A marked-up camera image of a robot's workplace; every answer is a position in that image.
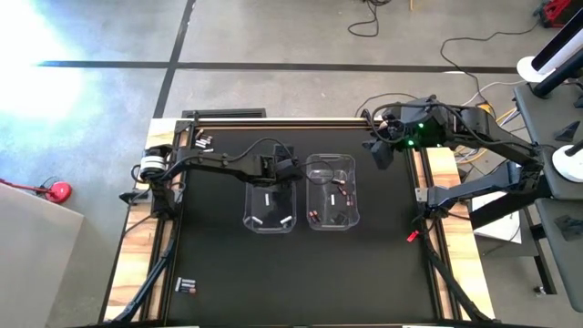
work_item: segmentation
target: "white wall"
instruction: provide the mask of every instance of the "white wall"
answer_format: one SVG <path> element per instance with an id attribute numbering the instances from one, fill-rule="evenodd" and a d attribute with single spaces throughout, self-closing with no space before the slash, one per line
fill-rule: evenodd
<path id="1" fill-rule="evenodd" d="M 0 183 L 0 322 L 45 323 L 84 217 Z"/>

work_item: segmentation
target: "clear plastic container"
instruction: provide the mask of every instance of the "clear plastic container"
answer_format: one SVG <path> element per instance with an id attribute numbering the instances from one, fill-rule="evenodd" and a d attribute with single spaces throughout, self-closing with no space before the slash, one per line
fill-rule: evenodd
<path id="1" fill-rule="evenodd" d="M 283 186 L 246 186 L 243 224 L 257 233 L 287 233 L 297 221 L 295 183 Z"/>
<path id="2" fill-rule="evenodd" d="M 306 163 L 310 163 L 306 166 L 306 174 L 311 180 L 306 181 L 306 218 L 312 229 L 344 231 L 358 223 L 353 157 L 313 154 Z"/>

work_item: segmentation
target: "red tag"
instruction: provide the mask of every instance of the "red tag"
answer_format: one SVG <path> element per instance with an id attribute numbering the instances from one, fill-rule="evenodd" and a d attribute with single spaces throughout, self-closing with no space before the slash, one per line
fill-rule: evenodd
<path id="1" fill-rule="evenodd" d="M 407 238 L 407 241 L 409 241 L 409 242 L 413 241 L 415 239 L 415 237 L 417 237 L 418 234 L 419 234 L 419 231 L 413 231 L 413 232 L 411 232 L 411 234 Z"/>

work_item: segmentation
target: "wooden platform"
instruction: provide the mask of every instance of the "wooden platform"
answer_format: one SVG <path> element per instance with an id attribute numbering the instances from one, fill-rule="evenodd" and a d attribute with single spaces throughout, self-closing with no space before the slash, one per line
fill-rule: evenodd
<path id="1" fill-rule="evenodd" d="M 172 144 L 174 128 L 178 120 L 179 118 L 152 119 L 148 131 L 146 148 L 161 144 Z M 186 138 L 186 133 L 180 136 L 181 145 L 186 144 Z M 449 149 L 429 149 L 428 155 L 435 185 L 450 187 L 460 183 L 454 155 Z M 420 184 L 423 187 L 425 186 L 423 166 L 420 156 L 417 153 L 415 154 L 415 166 Z M 141 189 L 145 189 L 146 187 L 144 185 L 138 185 L 138 188 Z M 452 212 L 463 217 L 468 216 L 467 208 L 464 206 L 455 206 Z M 131 207 L 128 214 L 127 227 L 132 226 L 148 215 L 149 204 L 140 204 Z M 158 222 L 154 219 L 146 220 L 123 239 L 113 282 L 108 291 L 104 320 L 113 319 L 120 314 L 126 304 L 134 297 L 139 286 L 145 281 L 148 275 L 157 224 Z M 471 223 L 469 220 L 449 217 L 443 220 L 443 224 L 447 251 L 455 278 L 480 311 L 494 318 L 494 311 L 490 302 L 486 279 L 482 271 L 482 263 L 476 247 L 476 240 Z M 171 225 L 171 221 L 166 222 L 163 229 L 160 229 L 159 233 L 163 233 L 165 236 L 160 247 L 161 251 L 166 247 Z M 434 246 L 437 248 L 438 245 L 435 242 L 434 233 L 432 233 L 432 240 L 434 241 Z M 158 309 L 163 278 L 164 274 L 160 276 L 152 293 L 152 302 L 150 303 L 148 312 L 149 319 L 159 318 L 160 313 L 158 313 Z M 449 296 L 445 282 L 439 279 L 438 285 L 445 318 L 452 318 L 452 309 L 449 305 Z M 137 320 L 138 317 L 139 313 L 136 314 L 134 320 Z"/>

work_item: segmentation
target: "black floor stripe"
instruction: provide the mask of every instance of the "black floor stripe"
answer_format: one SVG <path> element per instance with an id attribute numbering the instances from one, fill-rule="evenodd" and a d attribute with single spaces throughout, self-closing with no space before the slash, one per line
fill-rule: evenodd
<path id="1" fill-rule="evenodd" d="M 451 66 L 421 65 L 366 65 L 366 64 L 287 64 L 287 63 L 178 63 L 182 69 L 208 70 L 281 70 L 281 71 L 345 71 L 345 72 L 396 72 L 444 73 L 455 71 Z M 476 74 L 516 74 L 515 67 L 461 67 Z"/>
<path id="2" fill-rule="evenodd" d="M 168 68 L 169 63 L 157 61 L 47 60 L 37 64 L 37 66 L 74 68 Z"/>
<path id="3" fill-rule="evenodd" d="M 186 32 L 189 29 L 190 15 L 194 9 L 195 2 L 196 0 L 188 0 L 186 7 L 184 8 L 184 14 L 182 15 L 182 20 L 180 21 L 179 32 L 176 35 L 176 41 L 174 42 L 174 48 L 172 49 L 172 55 L 170 56 L 169 68 L 166 71 L 164 81 L 162 82 L 162 87 L 160 88 L 153 118 L 162 118 L 164 115 L 164 109 L 166 108 L 166 103 L 168 102 L 170 88 L 172 87 L 172 80 L 174 79 L 174 73 L 176 73 L 182 46 L 184 46 L 184 39 L 186 38 Z"/>

